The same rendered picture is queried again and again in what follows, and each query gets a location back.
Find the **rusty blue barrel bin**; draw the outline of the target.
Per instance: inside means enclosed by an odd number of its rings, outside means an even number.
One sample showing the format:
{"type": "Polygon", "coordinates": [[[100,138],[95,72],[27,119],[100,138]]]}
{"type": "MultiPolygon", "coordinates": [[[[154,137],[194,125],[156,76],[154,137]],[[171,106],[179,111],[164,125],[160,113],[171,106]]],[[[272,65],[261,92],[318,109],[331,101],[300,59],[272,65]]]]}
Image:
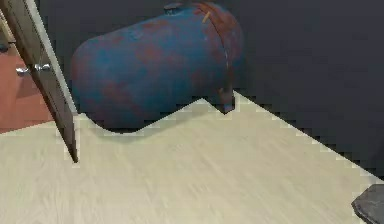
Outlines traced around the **rusty blue barrel bin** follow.
{"type": "Polygon", "coordinates": [[[71,93],[103,129],[135,132],[199,99],[226,114],[244,62],[237,19],[213,2],[172,3],[162,15],[96,36],[71,60],[71,93]]]}

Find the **brown room door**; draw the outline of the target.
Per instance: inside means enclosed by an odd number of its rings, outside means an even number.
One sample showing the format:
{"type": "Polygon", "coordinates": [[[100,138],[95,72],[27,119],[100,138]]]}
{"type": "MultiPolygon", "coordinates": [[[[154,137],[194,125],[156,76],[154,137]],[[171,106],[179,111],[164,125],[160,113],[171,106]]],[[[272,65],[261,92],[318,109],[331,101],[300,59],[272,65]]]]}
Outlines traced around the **brown room door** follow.
{"type": "Polygon", "coordinates": [[[0,0],[0,11],[16,40],[16,47],[27,68],[49,64],[49,71],[32,71],[74,163],[78,162],[74,115],[76,109],[35,0],[0,0]]]}

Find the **dark grey object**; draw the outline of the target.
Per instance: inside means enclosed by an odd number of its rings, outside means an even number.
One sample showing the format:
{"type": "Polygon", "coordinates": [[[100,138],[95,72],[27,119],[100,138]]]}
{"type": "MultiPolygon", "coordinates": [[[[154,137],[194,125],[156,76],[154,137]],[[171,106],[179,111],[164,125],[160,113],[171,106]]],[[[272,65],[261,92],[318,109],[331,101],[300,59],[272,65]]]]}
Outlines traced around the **dark grey object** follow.
{"type": "Polygon", "coordinates": [[[373,184],[351,203],[366,224],[384,224],[384,184],[373,184]]]}

